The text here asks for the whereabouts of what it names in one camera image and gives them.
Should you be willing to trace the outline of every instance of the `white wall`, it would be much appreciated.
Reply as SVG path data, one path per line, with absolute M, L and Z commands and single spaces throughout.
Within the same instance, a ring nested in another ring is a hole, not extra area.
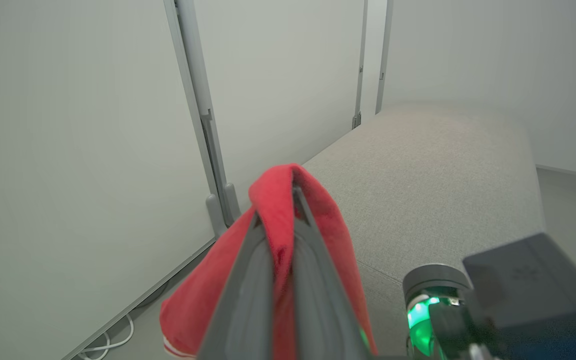
M 388 0 L 366 0 L 366 41 L 363 53 L 363 80 L 361 83 L 361 123 L 368 123 L 375 116 L 379 71 L 384 48 L 384 27 Z
M 226 178 L 247 210 L 266 169 L 349 132 L 363 2 L 195 0 Z
M 535 162 L 576 171 L 576 1 L 396 0 L 384 109 L 455 101 L 525 122 Z
M 0 360 L 63 358 L 169 275 L 208 194 L 161 0 L 0 1 Z

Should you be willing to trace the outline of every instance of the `fabric surface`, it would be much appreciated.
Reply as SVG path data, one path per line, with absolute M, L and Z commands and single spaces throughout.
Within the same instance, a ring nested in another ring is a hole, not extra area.
M 352 309 L 373 353 L 377 351 L 352 241 L 339 208 L 313 176 L 301 166 L 290 164 L 271 168 L 250 187 L 252 207 L 217 240 L 201 264 L 163 302 L 159 321 L 169 353 L 192 358 L 199 350 L 250 221 L 257 212 L 274 260 L 273 357 L 295 359 L 291 274 L 295 225 L 293 180 L 301 186 Z
M 384 109 L 304 164 L 350 230 L 380 354 L 406 354 L 403 277 L 545 230 L 528 137 L 450 105 Z

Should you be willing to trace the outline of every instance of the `gray couch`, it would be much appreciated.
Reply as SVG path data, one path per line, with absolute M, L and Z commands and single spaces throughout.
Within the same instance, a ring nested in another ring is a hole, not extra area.
M 304 164 L 341 209 L 380 354 L 405 354 L 402 280 L 545 229 L 525 131 L 452 105 L 385 109 Z

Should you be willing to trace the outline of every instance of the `red cloth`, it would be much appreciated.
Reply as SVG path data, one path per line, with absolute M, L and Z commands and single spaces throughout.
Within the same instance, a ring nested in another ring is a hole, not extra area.
M 297 164 L 275 166 L 250 186 L 248 194 L 252 207 L 215 242 L 201 264 L 163 302 L 159 321 L 167 351 L 180 357 L 193 357 L 199 351 L 252 216 L 258 212 L 274 259 L 273 358 L 295 360 L 291 273 L 295 216 L 293 180 L 301 186 L 352 309 L 368 337 L 372 352 L 377 353 L 348 228 L 330 194 Z

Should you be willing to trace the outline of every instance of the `floor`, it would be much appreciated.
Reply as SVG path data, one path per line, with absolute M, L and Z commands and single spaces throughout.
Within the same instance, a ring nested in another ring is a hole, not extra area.
M 576 263 L 576 175 L 552 170 L 537 169 L 541 198 L 548 233 Z M 135 331 L 133 338 L 108 352 L 104 360 L 170 360 L 163 350 L 159 311 L 163 299 L 169 297 L 203 259 L 199 256 L 189 266 L 174 276 L 166 292 L 151 305 L 133 310 Z M 128 321 L 122 319 L 109 330 L 112 342 L 121 341 L 128 335 Z M 97 353 L 89 353 L 96 358 Z

